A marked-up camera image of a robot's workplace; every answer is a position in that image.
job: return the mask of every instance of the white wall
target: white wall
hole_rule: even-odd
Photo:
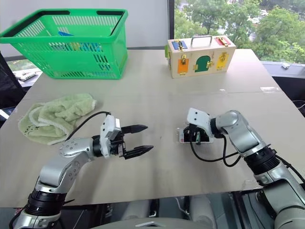
[[[42,8],[127,9],[127,47],[161,46],[168,39],[167,0],[0,0],[0,31]],[[4,57],[21,55],[9,44],[0,49]]]

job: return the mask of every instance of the green basket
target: green basket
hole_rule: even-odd
[[[0,34],[51,78],[120,79],[126,10],[39,10]]]

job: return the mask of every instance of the latch box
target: latch box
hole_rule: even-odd
[[[165,56],[172,78],[226,72],[236,46],[225,36],[168,40]]]

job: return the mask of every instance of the red panel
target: red panel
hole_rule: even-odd
[[[227,44],[231,44],[228,39],[226,39],[225,37],[222,37],[226,42]],[[219,44],[219,45],[224,45],[221,40],[218,39],[218,37],[215,38],[216,42]]]

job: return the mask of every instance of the robotic arm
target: robotic arm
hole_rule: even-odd
[[[148,152],[153,146],[139,146],[126,151],[123,139],[127,133],[137,133],[146,128],[144,125],[121,127],[119,119],[107,115],[100,135],[64,142],[59,154],[41,169],[35,189],[14,228],[53,228],[60,219],[65,197],[80,169],[96,157],[109,158],[112,154],[129,159]]]
[[[257,197],[276,213],[275,229],[304,228],[305,191],[240,112],[232,110],[211,118],[190,108],[187,121],[190,129],[201,128],[210,138],[218,134],[229,136],[256,181],[263,186]]]

